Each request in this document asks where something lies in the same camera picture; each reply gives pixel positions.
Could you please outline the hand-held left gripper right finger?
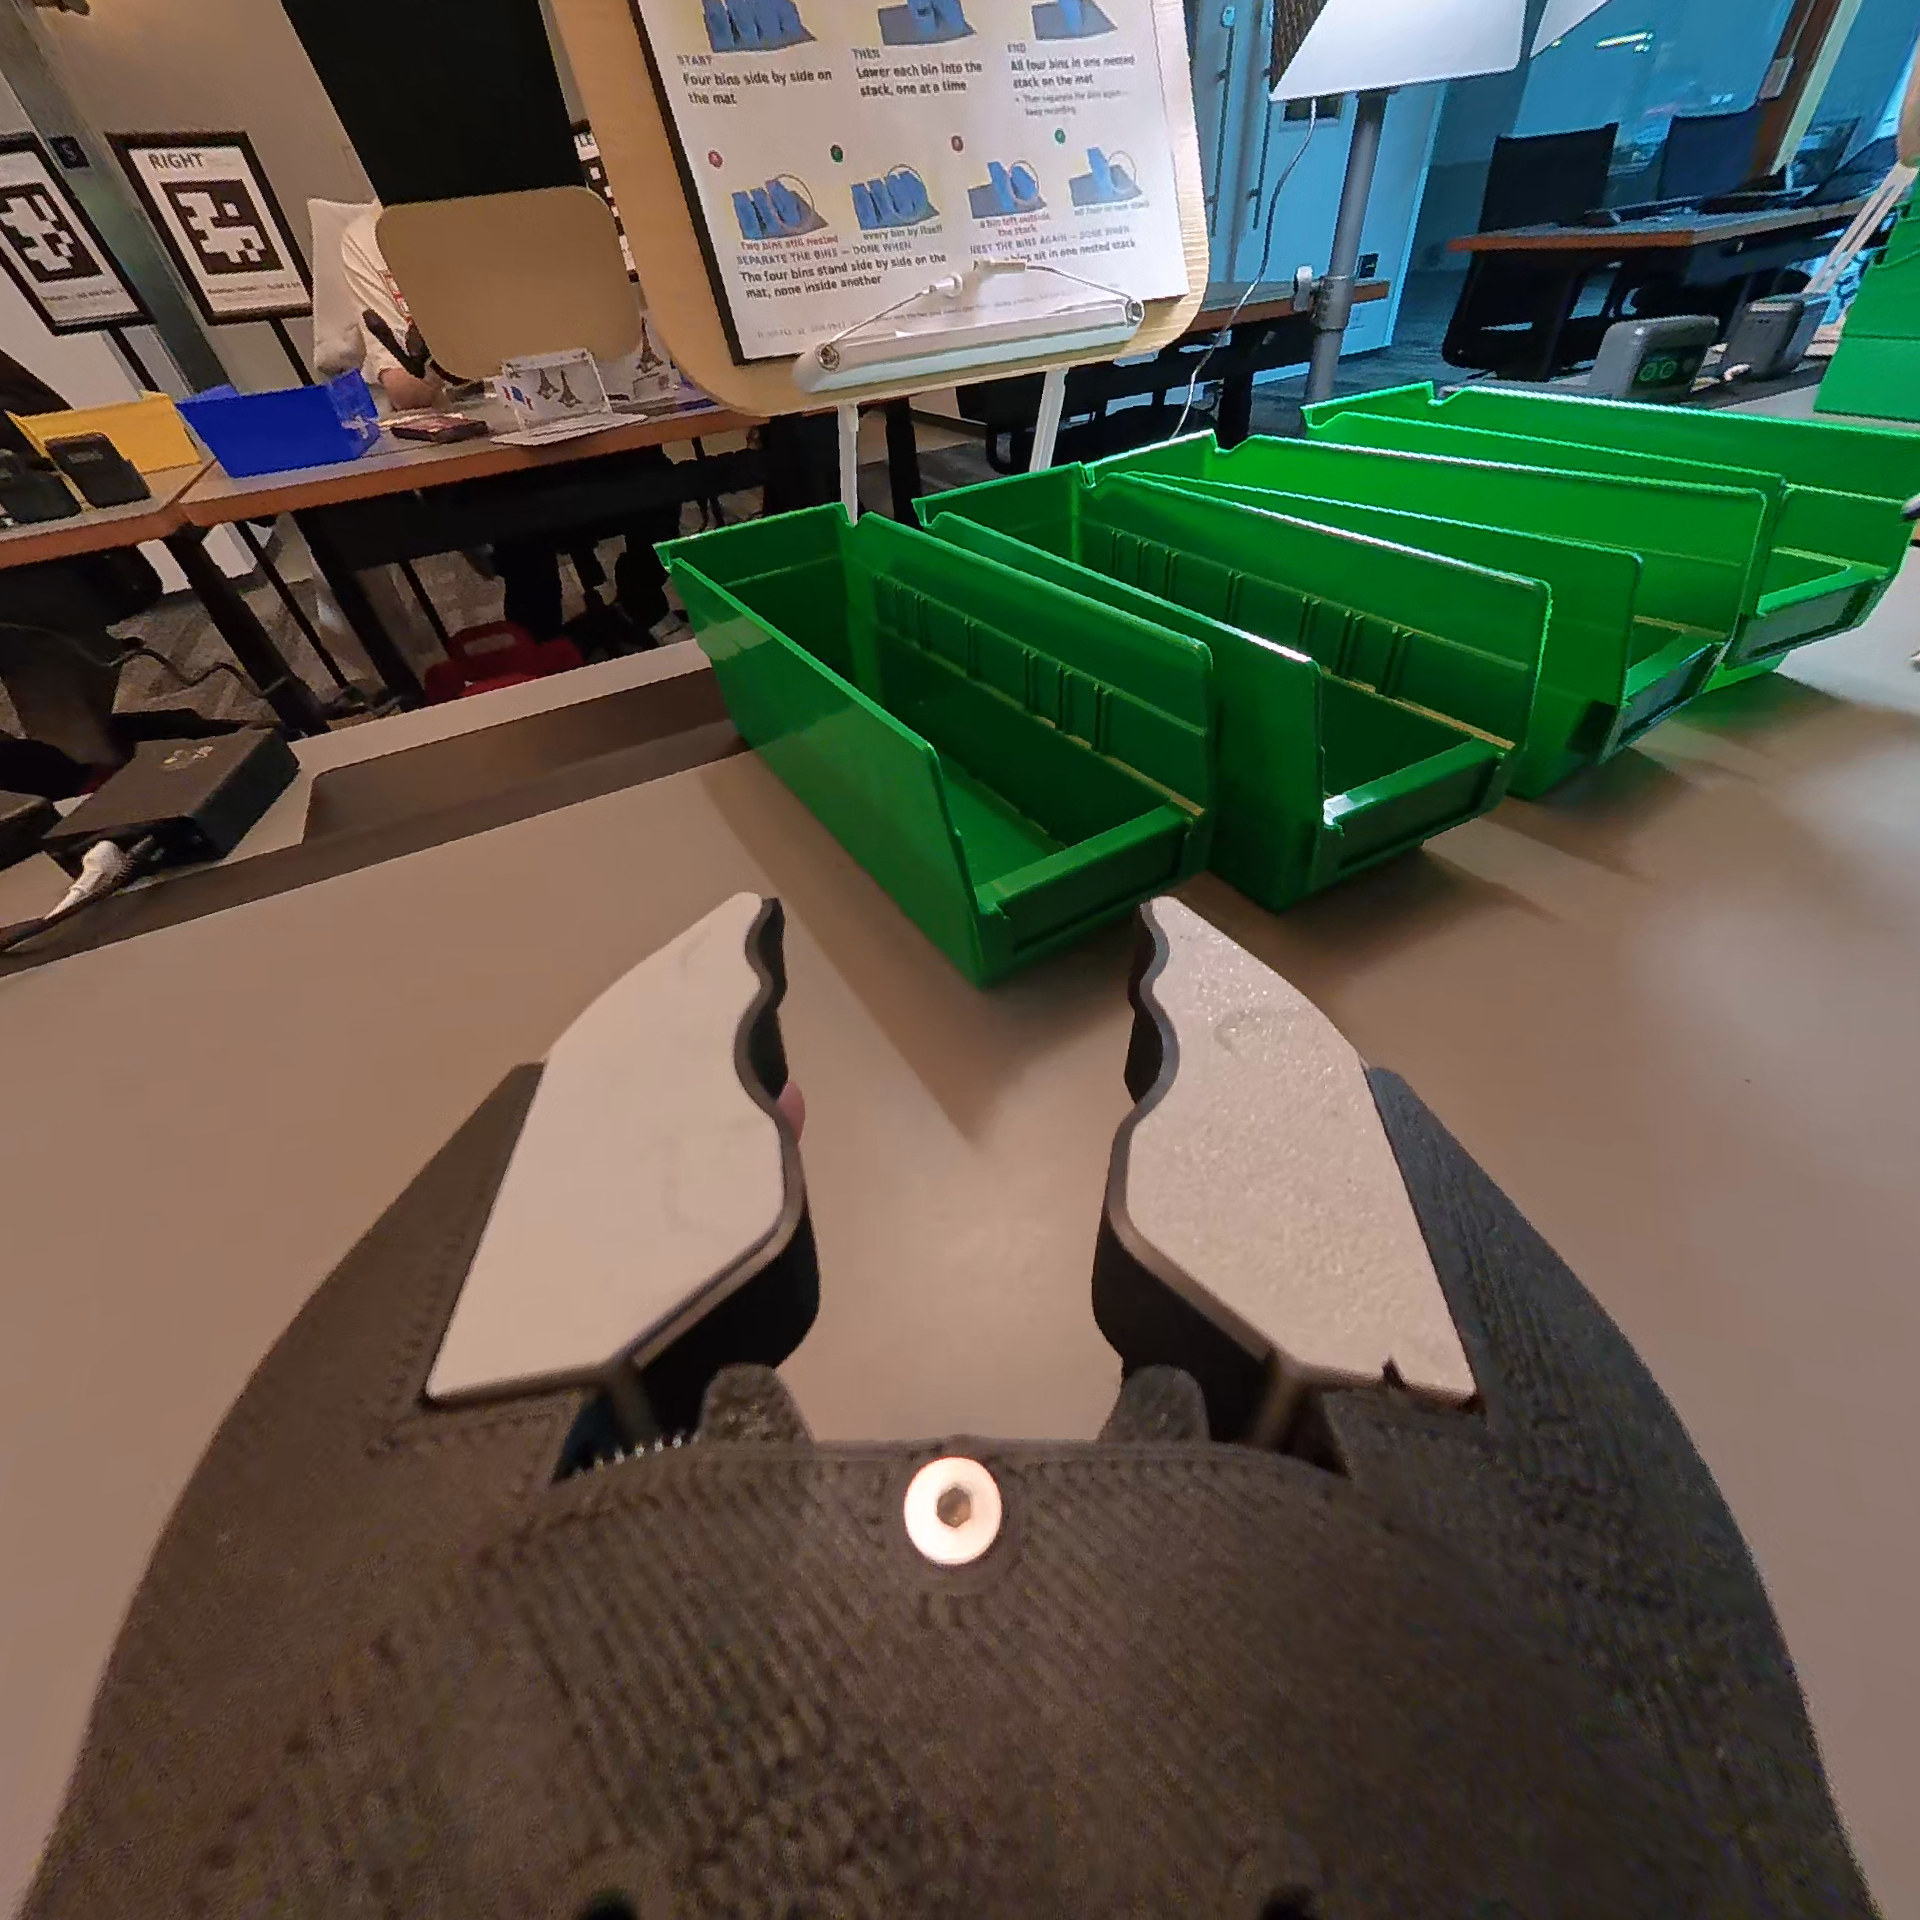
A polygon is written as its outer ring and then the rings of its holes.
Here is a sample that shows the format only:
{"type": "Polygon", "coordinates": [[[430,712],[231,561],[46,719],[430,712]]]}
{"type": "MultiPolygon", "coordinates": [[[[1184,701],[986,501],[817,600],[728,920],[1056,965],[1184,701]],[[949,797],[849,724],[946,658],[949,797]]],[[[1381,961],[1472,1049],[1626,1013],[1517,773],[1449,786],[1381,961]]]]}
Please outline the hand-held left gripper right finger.
{"type": "Polygon", "coordinates": [[[1362,1054],[1175,896],[1138,908],[1093,1313],[1127,1379],[1182,1373],[1214,1442],[1282,1448],[1325,1394],[1478,1387],[1362,1054]]]}

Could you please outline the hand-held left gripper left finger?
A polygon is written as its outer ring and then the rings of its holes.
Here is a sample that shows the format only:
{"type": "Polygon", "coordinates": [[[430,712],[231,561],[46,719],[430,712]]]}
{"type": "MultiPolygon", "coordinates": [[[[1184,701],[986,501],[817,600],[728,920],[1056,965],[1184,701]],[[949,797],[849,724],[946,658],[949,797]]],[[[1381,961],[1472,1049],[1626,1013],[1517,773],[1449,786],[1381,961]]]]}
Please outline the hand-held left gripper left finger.
{"type": "Polygon", "coordinates": [[[439,1353],[435,1405],[584,1390],[631,1442],[779,1368],[820,1270],[781,1027],[785,908],[738,892],[625,972],[541,1064],[439,1353]]]}

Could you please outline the green plastic bin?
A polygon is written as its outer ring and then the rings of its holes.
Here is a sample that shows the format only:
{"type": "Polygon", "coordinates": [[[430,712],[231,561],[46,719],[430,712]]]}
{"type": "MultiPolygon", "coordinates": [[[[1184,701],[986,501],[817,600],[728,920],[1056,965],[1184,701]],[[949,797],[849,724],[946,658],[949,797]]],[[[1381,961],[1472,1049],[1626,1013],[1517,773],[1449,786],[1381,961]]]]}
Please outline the green plastic bin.
{"type": "Polygon", "coordinates": [[[1443,446],[1212,434],[1093,463],[1309,518],[1548,585],[1539,696],[1510,792],[1536,799],[1701,693],[1757,597],[1779,486],[1743,467],[1661,473],[1443,446]]]}
{"type": "Polygon", "coordinates": [[[922,528],[1212,658],[1212,873],[1275,914],[1497,809],[1550,590],[1186,476],[1061,465],[940,492],[922,528]]]}
{"type": "Polygon", "coordinates": [[[1202,871],[1202,640],[879,514],[662,541],[734,730],[979,988],[1202,871]]]}
{"type": "Polygon", "coordinates": [[[1761,494],[1741,627],[1711,692],[1860,626],[1911,546],[1916,437],[1890,427],[1548,387],[1443,396],[1429,383],[1315,401],[1305,422],[1309,437],[1343,446],[1761,494]]]}

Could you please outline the dark office desk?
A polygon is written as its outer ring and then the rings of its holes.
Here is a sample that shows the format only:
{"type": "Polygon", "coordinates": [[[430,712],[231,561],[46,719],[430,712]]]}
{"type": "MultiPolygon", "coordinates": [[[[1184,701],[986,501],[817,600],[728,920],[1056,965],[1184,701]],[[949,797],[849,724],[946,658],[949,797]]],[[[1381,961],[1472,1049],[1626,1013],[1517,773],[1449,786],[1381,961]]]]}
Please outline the dark office desk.
{"type": "Polygon", "coordinates": [[[1728,195],[1708,208],[1598,208],[1453,240],[1466,275],[1440,348],[1462,371],[1553,380],[1589,367],[1629,320],[1713,317],[1822,258],[1868,195],[1728,195]]]}

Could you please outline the red bag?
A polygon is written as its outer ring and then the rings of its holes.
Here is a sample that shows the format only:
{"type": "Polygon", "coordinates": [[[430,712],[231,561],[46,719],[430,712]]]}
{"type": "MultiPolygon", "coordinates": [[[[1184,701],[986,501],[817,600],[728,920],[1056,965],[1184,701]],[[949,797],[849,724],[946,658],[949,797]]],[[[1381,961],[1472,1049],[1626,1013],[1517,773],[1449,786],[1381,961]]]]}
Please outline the red bag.
{"type": "Polygon", "coordinates": [[[445,640],[445,656],[422,675],[422,696],[439,707],[557,677],[584,663],[569,636],[541,637],[513,620],[495,620],[445,640]]]}

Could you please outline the black box device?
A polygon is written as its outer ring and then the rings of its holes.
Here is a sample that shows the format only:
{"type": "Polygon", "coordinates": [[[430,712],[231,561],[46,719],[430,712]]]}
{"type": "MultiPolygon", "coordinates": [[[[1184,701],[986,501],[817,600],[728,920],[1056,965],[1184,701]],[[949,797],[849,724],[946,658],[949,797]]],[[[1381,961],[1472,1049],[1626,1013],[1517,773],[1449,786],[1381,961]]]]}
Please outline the black box device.
{"type": "Polygon", "coordinates": [[[300,771],[294,745],[277,730],[151,737],[46,831],[40,851],[69,873],[80,873],[97,845],[146,845],[138,871],[220,861],[300,771]]]}

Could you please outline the brown long table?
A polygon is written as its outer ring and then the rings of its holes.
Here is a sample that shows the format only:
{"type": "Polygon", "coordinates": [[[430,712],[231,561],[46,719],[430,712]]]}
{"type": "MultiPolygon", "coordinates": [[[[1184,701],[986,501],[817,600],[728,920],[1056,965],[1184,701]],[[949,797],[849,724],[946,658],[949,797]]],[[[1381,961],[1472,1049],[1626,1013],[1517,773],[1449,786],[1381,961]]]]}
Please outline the brown long table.
{"type": "MultiPolygon", "coordinates": [[[[1075,366],[1066,373],[1064,416],[1072,419],[1097,401],[1154,397],[1186,387],[1193,378],[1214,378],[1226,389],[1222,427],[1242,435],[1254,373],[1306,362],[1315,337],[1311,303],[1263,286],[1260,297],[1245,303],[1205,306],[1175,344],[1153,354],[1075,366]]],[[[542,446],[515,446],[498,435],[442,446],[385,443],[358,459],[252,478],[236,478],[218,463],[186,465],[157,476],[154,496],[126,507],[4,528],[3,565],[50,563],[261,515],[331,514],[358,501],[399,499],[395,530],[374,528],[334,541],[333,552],[348,570],[362,570],[479,539],[481,514],[471,490],[495,478],[574,473],[634,447],[718,440],[760,426],[752,414],[698,406],[662,418],[623,418],[588,435],[542,446]]]]}

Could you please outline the printed picture card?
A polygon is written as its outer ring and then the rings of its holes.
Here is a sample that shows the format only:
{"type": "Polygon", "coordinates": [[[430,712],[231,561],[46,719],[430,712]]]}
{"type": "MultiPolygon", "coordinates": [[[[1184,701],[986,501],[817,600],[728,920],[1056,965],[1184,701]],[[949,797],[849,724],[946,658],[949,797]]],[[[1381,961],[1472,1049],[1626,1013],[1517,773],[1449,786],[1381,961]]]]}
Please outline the printed picture card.
{"type": "Polygon", "coordinates": [[[516,354],[500,363],[497,387],[520,432],[613,418],[600,362],[588,348],[516,354]]]}

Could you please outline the blue plastic bin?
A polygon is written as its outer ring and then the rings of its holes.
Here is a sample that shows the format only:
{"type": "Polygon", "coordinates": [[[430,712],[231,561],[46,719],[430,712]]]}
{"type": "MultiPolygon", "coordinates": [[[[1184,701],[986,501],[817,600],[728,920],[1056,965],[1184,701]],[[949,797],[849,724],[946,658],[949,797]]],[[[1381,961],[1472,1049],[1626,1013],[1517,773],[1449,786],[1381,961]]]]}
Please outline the blue plastic bin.
{"type": "Polygon", "coordinates": [[[353,367],[261,393],[210,387],[183,396],[177,409],[231,478],[347,465],[372,452],[383,427],[372,389],[353,367]]]}

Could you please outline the grey power station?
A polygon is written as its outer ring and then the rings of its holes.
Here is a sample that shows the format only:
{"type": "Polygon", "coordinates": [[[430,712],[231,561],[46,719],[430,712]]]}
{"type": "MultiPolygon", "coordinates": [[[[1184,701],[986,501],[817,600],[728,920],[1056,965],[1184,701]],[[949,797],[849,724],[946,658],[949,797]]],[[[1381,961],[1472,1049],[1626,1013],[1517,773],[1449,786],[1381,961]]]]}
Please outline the grey power station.
{"type": "Polygon", "coordinates": [[[1621,401],[1682,401],[1719,337],[1721,320],[1713,311],[1623,317],[1601,336],[1584,389],[1621,401]]]}
{"type": "Polygon", "coordinates": [[[1827,291],[1746,300],[1728,328],[1716,376],[1722,382],[1772,380],[1804,359],[1830,306],[1827,291]]]}

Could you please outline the grey metal pole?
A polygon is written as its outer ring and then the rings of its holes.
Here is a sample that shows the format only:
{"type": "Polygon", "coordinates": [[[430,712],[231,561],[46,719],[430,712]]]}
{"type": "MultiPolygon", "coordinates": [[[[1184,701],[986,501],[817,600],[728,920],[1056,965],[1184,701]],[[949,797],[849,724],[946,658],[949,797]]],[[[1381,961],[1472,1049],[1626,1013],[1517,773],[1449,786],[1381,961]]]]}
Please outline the grey metal pole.
{"type": "Polygon", "coordinates": [[[1306,403],[1317,403],[1333,396],[1339,359],[1356,303],[1364,221],[1381,162],[1381,137],[1391,94],[1391,88],[1373,88],[1356,94],[1356,120],[1343,176],[1333,246],[1326,270],[1317,280],[1313,293],[1313,339],[1305,386],[1306,403]]]}

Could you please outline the wooden clipboard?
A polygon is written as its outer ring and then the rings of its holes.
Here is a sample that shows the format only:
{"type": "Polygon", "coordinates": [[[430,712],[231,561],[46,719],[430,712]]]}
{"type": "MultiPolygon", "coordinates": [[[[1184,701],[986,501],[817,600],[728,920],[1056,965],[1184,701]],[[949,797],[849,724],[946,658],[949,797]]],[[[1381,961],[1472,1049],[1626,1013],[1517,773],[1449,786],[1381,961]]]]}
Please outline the wooden clipboard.
{"type": "Polygon", "coordinates": [[[1177,182],[1186,246],[1189,291],[1182,300],[1124,302],[1117,320],[1095,324],[1071,313],[1066,330],[995,341],[984,331],[907,331],[869,324],[839,337],[842,348],[882,359],[849,366],[830,344],[792,359],[743,363],[722,328],[709,275],[698,210],[662,117],[658,81],[634,4],[554,4],[557,31],[588,111],[623,216],[647,313],[658,324],[679,367],[718,403],[756,418],[813,414],[850,399],[912,396],[981,378],[1044,373],[1175,341],[1199,311],[1208,281],[1202,162],[1193,104],[1189,31],[1182,4],[1153,4],[1160,35],[1167,114],[1179,142],[1177,182]]]}

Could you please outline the nested green bin stack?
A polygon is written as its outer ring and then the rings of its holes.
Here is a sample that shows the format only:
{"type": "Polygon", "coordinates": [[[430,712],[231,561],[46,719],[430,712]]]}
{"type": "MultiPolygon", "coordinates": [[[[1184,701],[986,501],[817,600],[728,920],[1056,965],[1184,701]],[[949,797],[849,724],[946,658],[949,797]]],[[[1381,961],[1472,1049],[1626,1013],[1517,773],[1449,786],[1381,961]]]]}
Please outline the nested green bin stack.
{"type": "Polygon", "coordinates": [[[1812,399],[1830,418],[1918,423],[1918,198],[1862,274],[1812,399]]]}

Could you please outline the black white marker sign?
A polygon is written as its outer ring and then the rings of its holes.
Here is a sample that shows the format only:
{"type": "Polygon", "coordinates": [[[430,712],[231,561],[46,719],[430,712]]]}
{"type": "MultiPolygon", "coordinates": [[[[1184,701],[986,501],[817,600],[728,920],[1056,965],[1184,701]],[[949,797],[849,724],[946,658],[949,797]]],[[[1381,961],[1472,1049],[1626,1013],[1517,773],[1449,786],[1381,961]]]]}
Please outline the black white marker sign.
{"type": "Polygon", "coordinates": [[[109,148],[208,326],[313,315],[306,255],[248,132],[111,132],[109,148]]]}
{"type": "Polygon", "coordinates": [[[98,224],[32,132],[3,135],[3,265],[58,337],[153,321],[98,224]]]}

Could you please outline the printed instruction sheet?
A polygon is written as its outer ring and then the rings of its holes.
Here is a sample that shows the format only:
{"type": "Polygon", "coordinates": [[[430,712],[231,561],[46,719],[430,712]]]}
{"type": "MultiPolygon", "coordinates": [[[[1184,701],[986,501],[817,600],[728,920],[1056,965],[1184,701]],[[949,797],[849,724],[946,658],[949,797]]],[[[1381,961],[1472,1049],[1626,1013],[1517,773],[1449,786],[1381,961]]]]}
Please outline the printed instruction sheet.
{"type": "Polygon", "coordinates": [[[634,4],[733,356],[1189,295],[1153,4],[634,4]]]}

